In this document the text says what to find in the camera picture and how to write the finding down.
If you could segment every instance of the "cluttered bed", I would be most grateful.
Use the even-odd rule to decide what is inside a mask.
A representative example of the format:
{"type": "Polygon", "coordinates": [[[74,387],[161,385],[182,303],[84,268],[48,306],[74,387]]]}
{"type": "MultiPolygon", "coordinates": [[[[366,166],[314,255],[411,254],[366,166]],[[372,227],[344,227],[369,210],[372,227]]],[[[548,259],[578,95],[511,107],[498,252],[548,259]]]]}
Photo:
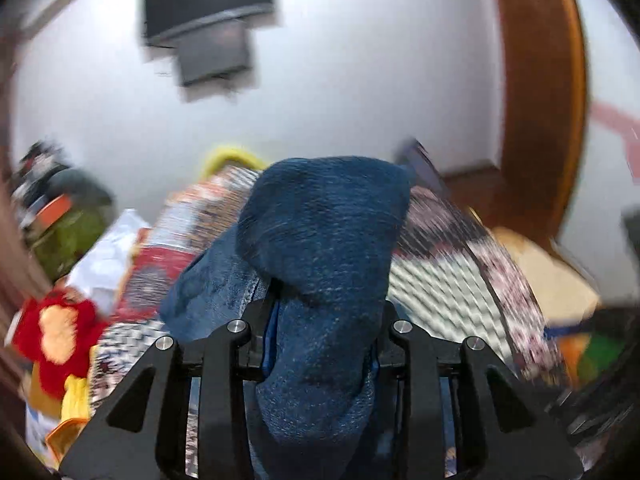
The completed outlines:
{"type": "MultiPolygon", "coordinates": [[[[271,278],[285,285],[277,356],[252,402],[282,449],[336,444],[320,452],[331,458],[323,478],[350,471],[372,412],[369,349],[385,299],[437,338],[481,337],[534,388],[557,393],[575,384],[575,367],[549,326],[588,316],[596,295],[583,291],[580,305],[554,318],[555,295],[542,292],[551,285],[540,269],[541,262],[558,263],[515,234],[489,232],[446,198],[441,182],[431,185],[414,170],[414,162],[357,157],[290,159],[264,171],[227,166],[171,195],[153,227],[135,211],[123,212],[68,276],[44,300],[28,301],[15,320],[10,344],[34,363],[28,444],[56,467],[157,338],[208,336],[262,298],[271,278]],[[545,298],[542,308],[533,284],[545,298]]],[[[580,281],[565,278],[563,286],[566,280],[580,281]]],[[[198,470],[197,413],[195,381],[190,476],[198,470]]],[[[249,432],[259,477],[288,478],[313,467],[305,452],[306,465],[269,460],[270,450],[249,432]]],[[[446,445],[451,475],[456,447],[446,445]]]]}

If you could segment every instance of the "pile of clothes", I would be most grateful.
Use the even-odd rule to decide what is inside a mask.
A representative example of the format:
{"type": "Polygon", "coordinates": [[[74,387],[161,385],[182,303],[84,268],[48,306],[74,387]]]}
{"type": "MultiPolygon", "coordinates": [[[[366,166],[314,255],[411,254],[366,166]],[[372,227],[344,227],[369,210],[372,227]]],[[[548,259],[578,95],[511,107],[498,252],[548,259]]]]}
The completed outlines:
{"type": "MultiPolygon", "coordinates": [[[[267,379],[245,391],[257,477],[390,478],[395,408],[392,396],[382,406],[372,350],[387,298],[431,335],[482,336],[523,378],[550,376],[561,363],[508,253],[428,181],[414,164],[362,157],[284,160],[261,174],[226,168],[172,196],[143,230],[107,318],[81,326],[88,318],[60,296],[36,307],[40,334],[40,311],[50,309],[42,316],[45,327],[56,320],[53,339],[75,333],[78,352],[97,339],[82,371],[70,371],[70,345],[50,352],[51,338],[36,337],[34,346],[35,330],[24,354],[88,376],[92,416],[156,338],[208,336],[275,278],[284,284],[276,356],[267,379]],[[412,189],[416,179],[432,189],[412,189]]],[[[191,400],[186,472],[196,474],[191,400]]]]}
{"type": "Polygon", "coordinates": [[[109,323],[92,301],[62,286],[41,301],[27,300],[19,314],[12,346],[33,362],[28,401],[37,409],[28,406],[27,441],[45,464],[55,466],[88,422],[90,351],[109,323]],[[42,426],[50,432],[37,437],[42,426]]]}
{"type": "Polygon", "coordinates": [[[111,195],[62,149],[37,142],[10,181],[22,236],[47,277],[68,274],[108,225],[111,195]]]}

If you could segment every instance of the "red stuffed toy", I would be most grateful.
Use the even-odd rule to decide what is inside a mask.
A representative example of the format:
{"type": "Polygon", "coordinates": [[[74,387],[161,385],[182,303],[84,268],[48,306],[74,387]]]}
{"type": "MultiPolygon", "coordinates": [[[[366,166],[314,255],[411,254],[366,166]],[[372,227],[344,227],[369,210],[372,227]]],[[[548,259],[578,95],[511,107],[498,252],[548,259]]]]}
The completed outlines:
{"type": "Polygon", "coordinates": [[[24,303],[13,343],[27,359],[40,364],[42,389],[62,399],[69,375],[86,377],[89,350],[107,325],[96,318],[91,301],[75,303],[54,290],[41,303],[33,299],[24,303]]]}

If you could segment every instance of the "metal screw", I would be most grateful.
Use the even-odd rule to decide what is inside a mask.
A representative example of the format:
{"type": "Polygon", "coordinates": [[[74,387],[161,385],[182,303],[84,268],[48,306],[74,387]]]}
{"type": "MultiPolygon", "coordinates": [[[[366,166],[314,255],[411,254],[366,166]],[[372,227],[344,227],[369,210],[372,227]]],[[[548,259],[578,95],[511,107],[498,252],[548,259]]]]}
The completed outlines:
{"type": "Polygon", "coordinates": [[[173,338],[163,335],[160,339],[156,341],[156,348],[158,350],[168,350],[174,345],[173,338]]]}
{"type": "Polygon", "coordinates": [[[473,336],[466,340],[466,345],[472,350],[482,350],[485,342],[479,337],[473,336]]]}
{"type": "Polygon", "coordinates": [[[242,319],[235,319],[233,321],[230,321],[229,324],[226,326],[226,329],[229,330],[229,332],[234,334],[242,332],[242,330],[244,330],[245,328],[246,328],[246,323],[242,321],[242,319]]]}
{"type": "Polygon", "coordinates": [[[414,326],[404,319],[400,319],[394,323],[394,330],[401,334],[407,334],[411,332],[414,326]]]}

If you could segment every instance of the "blue cloth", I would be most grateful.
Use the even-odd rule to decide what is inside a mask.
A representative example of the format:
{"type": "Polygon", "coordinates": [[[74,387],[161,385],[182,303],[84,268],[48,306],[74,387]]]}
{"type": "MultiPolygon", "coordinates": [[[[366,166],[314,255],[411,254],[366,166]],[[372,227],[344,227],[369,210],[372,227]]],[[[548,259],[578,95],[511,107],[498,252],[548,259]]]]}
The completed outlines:
{"type": "Polygon", "coordinates": [[[245,388],[261,478],[338,480],[348,471],[376,401],[371,348],[409,190],[406,172],[380,160],[277,163],[256,182],[236,229],[161,305],[170,332],[191,340],[237,317],[269,277],[286,284],[273,370],[245,388]]]}

